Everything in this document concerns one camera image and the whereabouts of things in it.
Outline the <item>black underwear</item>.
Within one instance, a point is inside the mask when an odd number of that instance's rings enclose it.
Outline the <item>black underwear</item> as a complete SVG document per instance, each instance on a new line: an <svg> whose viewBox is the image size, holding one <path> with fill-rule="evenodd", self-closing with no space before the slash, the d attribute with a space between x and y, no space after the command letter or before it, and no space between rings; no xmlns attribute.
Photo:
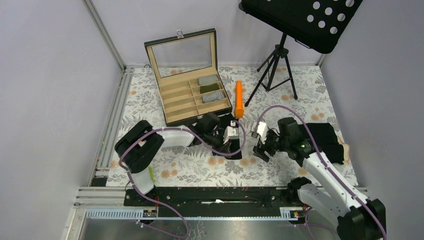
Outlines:
<svg viewBox="0 0 424 240"><path fill-rule="evenodd" d="M236 118L231 113L219 116L219 127L217 128L216 131L225 132L226 127L230 125L230 121L234 121L234 120L236 120ZM236 152L239 149L240 149L240 136L239 136L239 139L231 140L229 142L229 151L218 151L218 152L230 154L230 153Z"/></svg>

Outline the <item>grey striped underwear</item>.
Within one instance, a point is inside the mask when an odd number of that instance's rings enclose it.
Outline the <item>grey striped underwear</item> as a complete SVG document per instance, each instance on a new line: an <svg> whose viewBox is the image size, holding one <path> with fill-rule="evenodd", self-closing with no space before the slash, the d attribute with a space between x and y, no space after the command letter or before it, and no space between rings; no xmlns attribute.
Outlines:
<svg viewBox="0 0 424 240"><path fill-rule="evenodd" d="M222 100L224 98L225 98L225 96L221 91L214 91L212 93L203 95L202 96L202 103L207 104L207 103Z"/></svg>

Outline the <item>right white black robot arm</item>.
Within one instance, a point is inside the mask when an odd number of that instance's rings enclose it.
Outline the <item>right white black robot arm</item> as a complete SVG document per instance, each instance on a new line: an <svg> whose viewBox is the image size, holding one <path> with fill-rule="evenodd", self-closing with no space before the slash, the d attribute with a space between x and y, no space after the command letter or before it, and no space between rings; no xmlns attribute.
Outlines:
<svg viewBox="0 0 424 240"><path fill-rule="evenodd" d="M298 177L287 185L287 201L293 206L310 206L336 228L342 240L387 239L384 204L345 180L306 123L298 124L294 118L286 117L277 124L278 132L265 122L256 123L252 134L258 138L254 155L268 162L276 152L285 152L325 189L322 192L306 177Z"/></svg>

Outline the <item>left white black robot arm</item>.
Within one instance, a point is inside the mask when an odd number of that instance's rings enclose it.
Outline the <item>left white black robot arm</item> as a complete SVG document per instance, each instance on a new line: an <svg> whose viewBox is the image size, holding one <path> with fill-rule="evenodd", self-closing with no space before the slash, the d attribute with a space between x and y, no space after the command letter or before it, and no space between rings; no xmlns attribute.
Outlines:
<svg viewBox="0 0 424 240"><path fill-rule="evenodd" d="M136 199L144 206L155 200L155 187L149 165L157 152L166 147L192 147L206 143L215 151L228 154L229 140L220 118L214 113L197 120L195 124L153 128L147 120L139 121L114 146L119 156L119 165L130 176L130 183L138 190Z"/></svg>

